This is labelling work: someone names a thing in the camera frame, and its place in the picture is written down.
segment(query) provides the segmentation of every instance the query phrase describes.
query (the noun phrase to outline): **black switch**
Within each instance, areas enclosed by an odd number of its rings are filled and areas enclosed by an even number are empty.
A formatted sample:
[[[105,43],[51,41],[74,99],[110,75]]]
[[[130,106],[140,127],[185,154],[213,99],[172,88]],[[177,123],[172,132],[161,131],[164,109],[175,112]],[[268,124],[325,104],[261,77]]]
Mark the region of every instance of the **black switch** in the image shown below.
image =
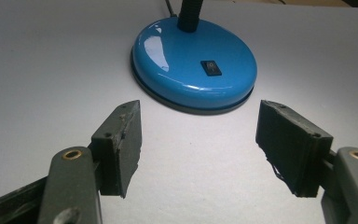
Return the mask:
[[[206,72],[206,75],[209,77],[222,76],[222,72],[215,61],[201,61],[201,64]]]

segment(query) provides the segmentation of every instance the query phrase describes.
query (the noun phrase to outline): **white table surface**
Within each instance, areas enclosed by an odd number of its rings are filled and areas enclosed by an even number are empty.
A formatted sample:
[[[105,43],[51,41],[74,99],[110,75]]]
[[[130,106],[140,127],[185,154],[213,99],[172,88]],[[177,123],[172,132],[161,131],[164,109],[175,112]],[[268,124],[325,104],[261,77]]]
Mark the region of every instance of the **white table surface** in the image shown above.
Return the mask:
[[[204,2],[201,18],[238,35],[258,66],[243,106],[206,117],[159,104],[132,77],[135,37],[168,16],[162,0],[0,0],[0,196],[138,99],[139,168],[126,199],[101,197],[104,223],[324,223],[322,189],[298,199],[273,174],[258,107],[288,105],[335,136],[335,151],[358,147],[358,8]]]

